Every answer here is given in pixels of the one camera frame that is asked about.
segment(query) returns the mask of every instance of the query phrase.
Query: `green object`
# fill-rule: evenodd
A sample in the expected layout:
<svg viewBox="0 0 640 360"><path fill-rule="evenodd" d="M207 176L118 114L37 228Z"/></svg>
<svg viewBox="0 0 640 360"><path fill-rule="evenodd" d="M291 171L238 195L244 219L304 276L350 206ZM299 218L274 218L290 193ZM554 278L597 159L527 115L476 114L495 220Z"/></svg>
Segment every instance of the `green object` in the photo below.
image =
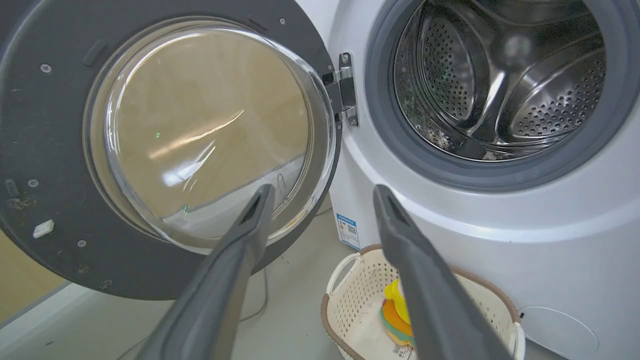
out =
<svg viewBox="0 0 640 360"><path fill-rule="evenodd" d="M409 343L411 343L411 345L415 348L415 340L413 339L413 337L403 333L400 330L397 330L395 327L393 327L393 325L391 325L387 319L385 319L385 315L382 313L382 306L380 306L380 318L382 319L382 324L385 326L385 329L388 332L391 332L393 335L395 335L400 341L409 341Z"/></svg>

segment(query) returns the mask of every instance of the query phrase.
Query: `orange object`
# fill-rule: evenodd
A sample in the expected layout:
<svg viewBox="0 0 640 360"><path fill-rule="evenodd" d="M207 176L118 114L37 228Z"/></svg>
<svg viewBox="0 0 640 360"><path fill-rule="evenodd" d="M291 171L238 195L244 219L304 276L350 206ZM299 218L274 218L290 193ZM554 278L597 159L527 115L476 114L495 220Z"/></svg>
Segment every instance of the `orange object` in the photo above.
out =
<svg viewBox="0 0 640 360"><path fill-rule="evenodd" d="M393 326L396 330L402 332L405 335L413 337L413 329L411 325L402 320L398 312L396 311L396 305L393 300L387 299L382 303L382 315L385 320Z"/></svg>
<svg viewBox="0 0 640 360"><path fill-rule="evenodd" d="M389 329L385 329L387 331L387 335L389 335L389 338L391 338L391 340L394 341L394 343L400 345L400 346L405 346L405 345L409 345L411 347L413 346L413 343L411 343L411 341L413 340L413 338L410 338L411 340L400 340L400 338L398 338L393 332L391 332Z"/></svg>

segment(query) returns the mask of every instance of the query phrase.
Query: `laundry basket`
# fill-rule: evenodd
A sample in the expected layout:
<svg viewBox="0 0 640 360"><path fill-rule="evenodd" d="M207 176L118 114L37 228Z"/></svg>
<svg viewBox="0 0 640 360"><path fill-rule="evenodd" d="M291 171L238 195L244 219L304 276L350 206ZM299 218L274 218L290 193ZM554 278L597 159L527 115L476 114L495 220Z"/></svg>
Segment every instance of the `laundry basket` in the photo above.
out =
<svg viewBox="0 0 640 360"><path fill-rule="evenodd" d="M351 268L340 282L339 275ZM494 285L462 269L452 272L476 303L515 360L524 360L525 337L515 306ZM324 294L321 316L324 328L347 360L417 360L409 346L396 345L380 320L385 287L398 271L382 253L381 245L344 258L333 271ZM423 356L421 360L430 360Z"/></svg>

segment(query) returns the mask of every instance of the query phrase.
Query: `floor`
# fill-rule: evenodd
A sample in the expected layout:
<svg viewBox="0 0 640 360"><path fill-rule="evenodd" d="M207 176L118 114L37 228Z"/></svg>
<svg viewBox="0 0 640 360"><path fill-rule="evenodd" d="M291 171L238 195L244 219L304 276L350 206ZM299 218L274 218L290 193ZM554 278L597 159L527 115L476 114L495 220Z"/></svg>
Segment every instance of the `floor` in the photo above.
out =
<svg viewBox="0 0 640 360"><path fill-rule="evenodd" d="M301 238L267 267L266 310L240 324L233 360L342 359L324 331L320 305L336 264L352 252L351 247L338 240L333 212L319 215ZM254 278L245 307L257 309L264 298L264 283L260 277ZM135 350L119 360L133 360ZM535 344L527 344L526 360L560 359Z"/></svg>
<svg viewBox="0 0 640 360"><path fill-rule="evenodd" d="M327 203L321 211L329 207ZM338 240L332 211L317 216L266 268L266 309L239 324L232 359L342 359L324 331L320 306L336 265L354 251ZM243 317L260 309L264 285L263 273L250 279ZM0 359L134 360L143 342L135 344L145 339L171 304L116 298L72 284L17 320L0 325ZM526 360L561 359L527 344Z"/></svg>

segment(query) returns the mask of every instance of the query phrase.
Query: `cable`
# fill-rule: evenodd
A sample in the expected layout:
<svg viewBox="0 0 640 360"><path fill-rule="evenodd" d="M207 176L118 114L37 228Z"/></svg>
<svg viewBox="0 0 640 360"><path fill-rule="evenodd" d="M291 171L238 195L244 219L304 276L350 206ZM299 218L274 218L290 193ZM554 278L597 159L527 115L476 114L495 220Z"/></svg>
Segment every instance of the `cable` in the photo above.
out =
<svg viewBox="0 0 640 360"><path fill-rule="evenodd" d="M327 211L329 211L329 210L331 210L331 209L333 209L333 206L332 206L332 207L330 207L330 208L328 208L327 210L324 210L324 211L323 211L323 212L321 212L321 213L317 213L314 217L319 217L320 215L322 215L322 214L326 213Z"/></svg>
<svg viewBox="0 0 640 360"><path fill-rule="evenodd" d="M267 284L267 270L266 269L262 269L262 272L264 273L264 303L262 303L262 307L258 311L256 311L255 313L247 316L246 318L240 319L240 322L243 322L245 320L249 320L250 318L253 318L254 316L257 316L259 313L261 313L263 310L265 310L265 308L267 308L267 302L269 301L269 286Z"/></svg>
<svg viewBox="0 0 640 360"><path fill-rule="evenodd" d="M333 209L333 206L328 208L327 210L324 210L321 213L316 214L314 216L314 218L318 217L318 216L320 216L320 215L322 215L322 214L324 214L326 212L328 212L331 209ZM262 303L262 306L260 307L260 309L258 311L256 311L255 313L253 313L253 314L251 314L251 315L249 315L247 317L244 317L244 318L240 319L240 322L249 320L249 319L257 316L258 314L260 314L261 312L263 312L267 308L267 303L269 302L269 284L267 282L267 270L263 269L262 271L264 272L264 303Z"/></svg>
<svg viewBox="0 0 640 360"><path fill-rule="evenodd" d="M280 179L282 179L282 186L284 186L284 189L282 189L280 187ZM278 185L278 190L280 191L280 195L282 195L282 198L286 198L287 197L287 183L284 181L284 176L282 175L282 173L278 173L278 176L276 176L276 183Z"/></svg>
<svg viewBox="0 0 640 360"><path fill-rule="evenodd" d="M140 340L137 342L137 344L133 345L132 347L130 347L127 351L124 352L124 354L118 356L118 359L116 360L121 360L123 359L129 352L131 352L131 350L135 349L136 347L138 347L138 345L142 344L146 339L149 339L148 336L145 336L144 339Z"/></svg>

